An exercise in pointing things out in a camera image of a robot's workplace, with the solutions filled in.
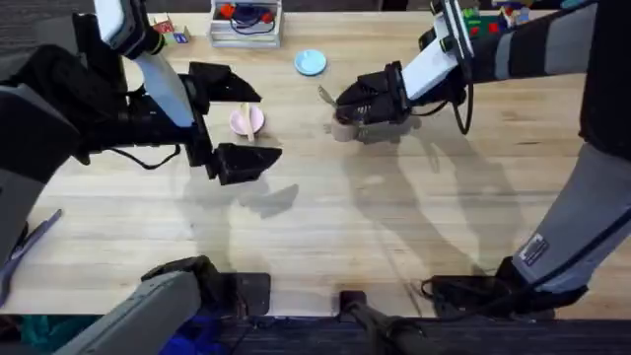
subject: sticker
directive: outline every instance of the sticker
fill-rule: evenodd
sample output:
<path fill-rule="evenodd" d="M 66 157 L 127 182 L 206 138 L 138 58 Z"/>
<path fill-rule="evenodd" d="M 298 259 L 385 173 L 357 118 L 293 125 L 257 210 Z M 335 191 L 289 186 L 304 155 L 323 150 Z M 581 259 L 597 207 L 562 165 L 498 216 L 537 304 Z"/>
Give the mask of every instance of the sticker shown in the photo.
<path fill-rule="evenodd" d="M 530 241 L 520 252 L 520 259 L 528 266 L 532 266 L 546 250 L 550 247 L 550 244 L 539 233 L 530 238 Z"/>

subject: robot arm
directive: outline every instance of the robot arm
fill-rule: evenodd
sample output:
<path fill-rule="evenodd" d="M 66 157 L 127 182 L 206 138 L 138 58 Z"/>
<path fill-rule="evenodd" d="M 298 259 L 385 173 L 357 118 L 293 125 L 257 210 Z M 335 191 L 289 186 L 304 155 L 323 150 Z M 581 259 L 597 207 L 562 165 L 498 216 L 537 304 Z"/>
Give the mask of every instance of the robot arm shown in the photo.
<path fill-rule="evenodd" d="M 145 90 L 179 127 L 195 122 L 186 89 L 160 53 L 164 38 L 147 19 L 145 0 L 95 0 L 101 39 L 112 50 L 133 60 L 145 78 Z"/>
<path fill-rule="evenodd" d="M 118 148 L 175 145 L 179 152 L 182 145 L 192 167 L 229 184 L 258 179 L 281 155 L 275 148 L 214 147 L 203 120 L 209 102 L 260 101 L 256 92 L 227 66 L 194 62 L 177 75 L 153 45 L 162 37 L 148 27 L 142 2 L 98 3 L 100 18 L 51 20 L 38 32 L 52 44 L 0 60 L 1 263 L 44 186 L 71 156 L 88 165 L 104 150 L 124 155 Z M 134 9 L 133 22 L 121 8 Z M 110 18 L 122 22 L 108 28 Z M 108 45 L 99 27 L 111 35 Z M 124 29 L 133 36 L 121 36 Z M 141 89 L 127 92 L 119 53 L 141 61 Z"/>
<path fill-rule="evenodd" d="M 433 9 L 435 26 L 421 36 L 419 56 L 405 68 L 394 62 L 384 72 L 360 76 L 338 98 L 337 120 L 397 124 L 412 107 L 437 102 L 451 102 L 457 112 L 465 85 L 472 112 L 473 84 L 587 72 L 580 132 L 586 144 L 532 237 L 495 276 L 434 276 L 426 293 L 439 316 L 452 319 L 571 305 L 631 232 L 631 122 L 618 110 L 628 99 L 631 69 L 613 48 L 627 40 L 617 26 L 629 4 L 588 1 L 470 45 L 457 1 L 434 1 Z M 459 122 L 460 130 L 466 133 L 469 124 Z M 454 310 L 467 312 L 454 316 Z"/>

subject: light blue plate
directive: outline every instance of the light blue plate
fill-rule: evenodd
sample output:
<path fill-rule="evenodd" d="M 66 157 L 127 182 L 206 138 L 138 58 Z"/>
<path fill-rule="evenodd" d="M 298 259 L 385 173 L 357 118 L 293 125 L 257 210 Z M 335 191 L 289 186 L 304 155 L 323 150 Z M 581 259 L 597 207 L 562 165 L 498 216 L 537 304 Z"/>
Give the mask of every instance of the light blue plate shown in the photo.
<path fill-rule="evenodd" d="M 307 76 L 317 75 L 326 68 L 326 57 L 315 49 L 303 50 L 296 54 L 294 66 L 299 73 Z"/>

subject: wooden table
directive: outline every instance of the wooden table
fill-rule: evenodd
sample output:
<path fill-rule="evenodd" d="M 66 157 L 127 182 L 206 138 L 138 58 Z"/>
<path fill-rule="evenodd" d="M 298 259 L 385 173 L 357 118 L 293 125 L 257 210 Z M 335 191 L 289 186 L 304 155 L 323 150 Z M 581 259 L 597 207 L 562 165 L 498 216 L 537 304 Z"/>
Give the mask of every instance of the wooden table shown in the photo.
<path fill-rule="evenodd" d="M 388 130 L 385 142 L 332 139 L 332 109 L 317 85 L 337 96 L 357 75 L 407 63 L 429 14 L 288 14 L 282 49 L 269 50 L 213 49 L 202 37 L 207 15 L 171 17 L 200 35 L 167 49 L 175 69 L 191 60 L 232 65 L 264 97 L 258 144 L 282 147 L 282 158 L 261 180 L 226 187 L 185 156 L 154 172 L 112 153 L 90 167 L 69 161 L 32 222 L 56 208 L 66 213 L 25 258 L 1 312 L 103 314 L 153 266 L 203 253 L 221 270 L 269 272 L 272 315 L 330 316 L 339 291 L 361 289 L 387 314 L 431 316 L 412 285 L 434 274 L 492 273 L 575 164 L 583 76 L 477 87 L 467 137 L 445 109 Z M 327 55 L 322 75 L 294 69 L 306 48 Z M 140 83 L 138 69 L 127 69 L 132 87 Z M 214 142 L 245 143 L 228 126 L 238 107 L 212 106 Z M 158 162 L 170 151 L 133 153 Z M 612 255 L 589 296 L 560 317 L 630 318 L 630 255 L 629 244 Z"/>

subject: dark floor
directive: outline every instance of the dark floor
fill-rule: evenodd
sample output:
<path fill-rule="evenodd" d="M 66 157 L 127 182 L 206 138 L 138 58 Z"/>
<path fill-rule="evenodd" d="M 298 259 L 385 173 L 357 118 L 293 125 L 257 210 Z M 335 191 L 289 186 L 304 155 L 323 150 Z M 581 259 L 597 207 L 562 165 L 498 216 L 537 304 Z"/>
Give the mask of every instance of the dark floor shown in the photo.
<path fill-rule="evenodd" d="M 234 344 L 247 330 L 230 331 Z M 424 326 L 429 339 L 464 349 L 471 355 L 561 355 L 631 353 L 630 321 L 551 321 L 541 323 L 470 320 Z M 355 324 L 312 322 L 252 330 L 235 354 L 369 353 L 367 335 Z"/>

